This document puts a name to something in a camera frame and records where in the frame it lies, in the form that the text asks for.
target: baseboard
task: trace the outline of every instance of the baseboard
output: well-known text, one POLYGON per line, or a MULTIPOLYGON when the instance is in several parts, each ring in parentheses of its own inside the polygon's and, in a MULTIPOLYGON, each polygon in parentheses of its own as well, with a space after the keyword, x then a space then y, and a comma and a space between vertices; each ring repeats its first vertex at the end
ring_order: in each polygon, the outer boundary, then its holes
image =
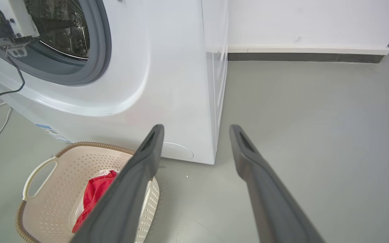
POLYGON ((332 54, 332 53, 229 53, 229 61, 320 61, 380 63, 383 55, 332 54))
POLYGON ((317 47, 288 47, 288 46, 229 46, 229 53, 334 53, 334 54, 363 54, 388 55, 389 48, 354 49, 354 48, 317 48, 317 47))

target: basket handle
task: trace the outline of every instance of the basket handle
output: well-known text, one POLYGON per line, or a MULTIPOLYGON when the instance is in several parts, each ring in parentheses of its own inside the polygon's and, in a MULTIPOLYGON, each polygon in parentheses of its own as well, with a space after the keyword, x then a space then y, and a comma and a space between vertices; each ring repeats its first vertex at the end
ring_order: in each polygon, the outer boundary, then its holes
POLYGON ((23 198, 22 200, 25 200, 25 201, 28 201, 28 200, 31 200, 33 199, 39 192, 40 190, 43 188, 43 186, 46 184, 46 181, 48 181, 49 177, 53 174, 53 172, 55 171, 55 169, 57 168, 58 166, 58 158, 57 157, 52 157, 48 160, 46 160, 45 162, 41 163, 39 166, 37 166, 37 168, 35 168, 32 172, 31 172, 31 175, 29 175, 28 179, 26 180, 26 183, 25 183, 25 186, 23 187, 23 198), (38 188, 37 192, 32 196, 32 197, 29 197, 28 196, 28 191, 29 191, 29 187, 31 186, 31 182, 32 182, 32 179, 34 179, 34 177, 37 175, 37 173, 43 169, 43 167, 45 167, 46 165, 48 165, 50 162, 55 162, 56 165, 55 167, 52 169, 52 171, 49 173, 48 177, 46 178, 46 180, 43 182, 43 184, 40 186, 40 188, 38 188))

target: black cable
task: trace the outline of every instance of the black cable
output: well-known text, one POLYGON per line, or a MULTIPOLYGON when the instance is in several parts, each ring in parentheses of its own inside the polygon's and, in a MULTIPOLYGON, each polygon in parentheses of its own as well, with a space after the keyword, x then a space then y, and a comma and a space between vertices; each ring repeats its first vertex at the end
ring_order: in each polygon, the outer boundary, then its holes
POLYGON ((17 89, 17 90, 2 92, 2 93, 0 93, 0 96, 1 96, 1 95, 5 95, 5 94, 10 94, 10 93, 19 92, 19 91, 21 91, 21 90, 23 89, 23 86, 25 86, 25 79, 23 78, 23 75, 22 75, 22 72, 20 71, 20 68, 16 65, 16 63, 14 63, 13 60, 11 60, 11 57, 10 57, 10 56, 7 56, 7 59, 8 59, 9 62, 11 62, 11 64, 17 69, 17 73, 19 73, 20 79, 22 79, 22 86, 20 86, 20 88, 17 89))

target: dark baseboard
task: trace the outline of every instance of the dark baseboard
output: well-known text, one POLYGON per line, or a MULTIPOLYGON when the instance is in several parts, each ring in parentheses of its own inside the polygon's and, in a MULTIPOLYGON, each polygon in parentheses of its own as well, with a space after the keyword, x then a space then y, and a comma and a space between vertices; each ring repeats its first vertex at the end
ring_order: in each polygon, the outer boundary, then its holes
POLYGON ((333 53, 229 53, 230 61, 270 60, 270 61, 328 61, 380 63, 384 55, 333 54, 333 53))

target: white wall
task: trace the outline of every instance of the white wall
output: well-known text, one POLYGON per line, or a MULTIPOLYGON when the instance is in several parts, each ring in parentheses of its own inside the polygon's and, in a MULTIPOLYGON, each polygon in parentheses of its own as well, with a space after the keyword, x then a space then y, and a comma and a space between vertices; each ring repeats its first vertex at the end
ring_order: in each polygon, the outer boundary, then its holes
POLYGON ((389 0, 229 1, 230 52, 254 47, 261 49, 252 52, 278 47, 385 52, 389 43, 389 0))

